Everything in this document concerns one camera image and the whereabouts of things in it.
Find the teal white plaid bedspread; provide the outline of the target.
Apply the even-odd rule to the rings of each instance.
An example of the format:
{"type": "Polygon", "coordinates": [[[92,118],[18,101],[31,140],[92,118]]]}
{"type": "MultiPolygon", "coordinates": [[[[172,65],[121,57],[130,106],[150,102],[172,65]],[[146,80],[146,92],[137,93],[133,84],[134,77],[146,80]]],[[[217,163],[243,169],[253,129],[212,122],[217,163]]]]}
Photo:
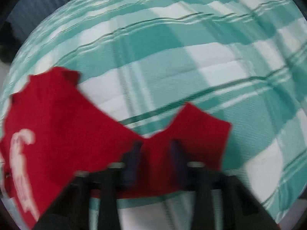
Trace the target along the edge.
{"type": "Polygon", "coordinates": [[[142,136],[187,101],[232,123],[222,168],[280,223],[306,189],[306,19],[293,0],[71,0],[12,62],[9,97],[31,74],[80,71],[80,89],[142,136]]]}

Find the red knit sweater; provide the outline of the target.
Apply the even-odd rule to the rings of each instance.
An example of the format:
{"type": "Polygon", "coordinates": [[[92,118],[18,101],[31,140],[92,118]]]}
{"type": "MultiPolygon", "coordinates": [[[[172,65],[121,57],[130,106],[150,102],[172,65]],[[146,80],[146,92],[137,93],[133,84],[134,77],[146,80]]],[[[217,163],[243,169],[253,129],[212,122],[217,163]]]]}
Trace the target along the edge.
{"type": "Polygon", "coordinates": [[[179,190],[170,155],[178,140],[188,157],[219,170],[231,124],[187,103],[163,131],[143,138],[99,110],[78,90],[79,73],[55,67],[32,75],[10,98],[1,155],[4,185],[33,227],[77,171],[101,171],[142,141],[136,184],[121,198],[179,190]]]}

